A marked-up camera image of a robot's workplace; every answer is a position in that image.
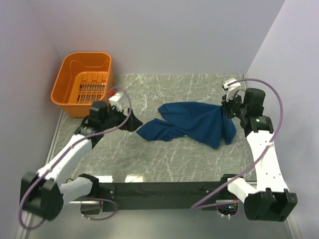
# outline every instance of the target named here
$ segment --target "orange basket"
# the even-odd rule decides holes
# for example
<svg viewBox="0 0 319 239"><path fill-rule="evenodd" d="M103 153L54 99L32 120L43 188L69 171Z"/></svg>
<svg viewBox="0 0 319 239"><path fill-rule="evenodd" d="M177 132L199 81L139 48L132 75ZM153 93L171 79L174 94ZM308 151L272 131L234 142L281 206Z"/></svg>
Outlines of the orange basket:
<svg viewBox="0 0 319 239"><path fill-rule="evenodd" d="M68 55L60 68L52 101L71 117L89 114L95 101L107 101L113 84L112 58L103 52L77 52Z"/></svg>

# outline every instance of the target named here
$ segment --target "blue cloth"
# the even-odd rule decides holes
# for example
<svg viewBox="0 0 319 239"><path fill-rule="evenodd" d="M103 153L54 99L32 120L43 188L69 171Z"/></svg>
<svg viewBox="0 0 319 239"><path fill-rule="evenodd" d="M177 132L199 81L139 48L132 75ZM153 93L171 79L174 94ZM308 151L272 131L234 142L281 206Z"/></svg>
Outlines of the blue cloth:
<svg viewBox="0 0 319 239"><path fill-rule="evenodd" d="M216 149L222 138L230 144L236 134L233 121L226 118L221 106L199 102L168 103L159 107L159 113L166 121L153 119L137 131L147 141L170 141L187 135Z"/></svg>

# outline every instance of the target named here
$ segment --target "robotic arm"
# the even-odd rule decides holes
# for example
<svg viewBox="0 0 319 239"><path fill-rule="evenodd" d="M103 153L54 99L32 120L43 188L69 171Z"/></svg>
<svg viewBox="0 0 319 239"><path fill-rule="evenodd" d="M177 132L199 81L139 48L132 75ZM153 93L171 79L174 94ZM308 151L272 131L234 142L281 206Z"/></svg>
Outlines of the robotic arm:
<svg viewBox="0 0 319 239"><path fill-rule="evenodd" d="M254 161L259 158L266 145L269 146L269 149L261 161L255 165L256 188L243 178L237 178L214 198L209 198L207 202L234 200L236 196L244 203L248 219L284 221L297 204L297 196L288 191L280 172L274 144L270 142L274 133L272 122L269 117L262 115L265 92L248 88L242 101L241 97L237 95L240 83L228 86L235 81L235 79L230 79L223 85L227 93L222 98L223 111L229 119L234 117L240 119L240 125L244 129ZM126 116L121 111L120 98L119 94L111 97L110 107L100 101L92 104L90 114L83 119L69 143L59 154L36 173L28 172L22 178L20 201L33 182L51 169L57 159L74 142L87 135L113 128L124 121ZM142 124L132 113L121 129L135 131ZM119 203L121 210L190 208L194 202L201 200L235 176L225 174L220 182L101 183L94 176L82 174L74 181L65 183L80 160L94 148L102 137L99 135L84 139L75 145L32 190L23 209L50 221L58 216L63 205L83 196L100 197L100 195ZM102 210L108 212L113 208L108 204L103 204Z"/></svg>

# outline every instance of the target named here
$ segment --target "white wall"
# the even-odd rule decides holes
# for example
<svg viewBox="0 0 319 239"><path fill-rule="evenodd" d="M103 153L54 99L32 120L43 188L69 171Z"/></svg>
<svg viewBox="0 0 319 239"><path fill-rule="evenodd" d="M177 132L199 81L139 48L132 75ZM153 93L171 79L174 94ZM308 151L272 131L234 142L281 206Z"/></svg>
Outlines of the white wall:
<svg viewBox="0 0 319 239"><path fill-rule="evenodd" d="M294 214L305 239L319 235L318 12L318 0L286 0L247 74L266 80L282 96L276 151L289 189L298 195ZM266 113L278 122L278 103L267 97Z"/></svg>
<svg viewBox="0 0 319 239"><path fill-rule="evenodd" d="M59 55L115 73L246 73L284 0L29 0Z"/></svg>
<svg viewBox="0 0 319 239"><path fill-rule="evenodd" d="M43 166L59 108L50 100L61 60L25 0L0 1L0 237L17 229L20 181Z"/></svg>

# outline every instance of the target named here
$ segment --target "marble table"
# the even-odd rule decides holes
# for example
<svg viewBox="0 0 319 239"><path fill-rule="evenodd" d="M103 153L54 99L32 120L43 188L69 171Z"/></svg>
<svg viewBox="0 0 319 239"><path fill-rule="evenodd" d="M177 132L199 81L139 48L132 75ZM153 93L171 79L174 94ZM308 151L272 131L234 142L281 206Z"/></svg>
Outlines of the marble table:
<svg viewBox="0 0 319 239"><path fill-rule="evenodd" d="M242 75L119 75L115 76L114 85L128 91L134 114L146 123L161 119L157 109L164 103L195 101L220 105L224 95L221 86L231 77L240 79ZM65 146L80 122L81 119L63 113L52 157ZM224 173L239 173L253 162L239 120L234 119L234 123L237 135L233 143L222 142L219 149L188 137L147 142L136 132L117 130L105 135L70 177L88 173L111 176L113 182L219 181ZM255 172L245 175L245 179L256 181Z"/></svg>

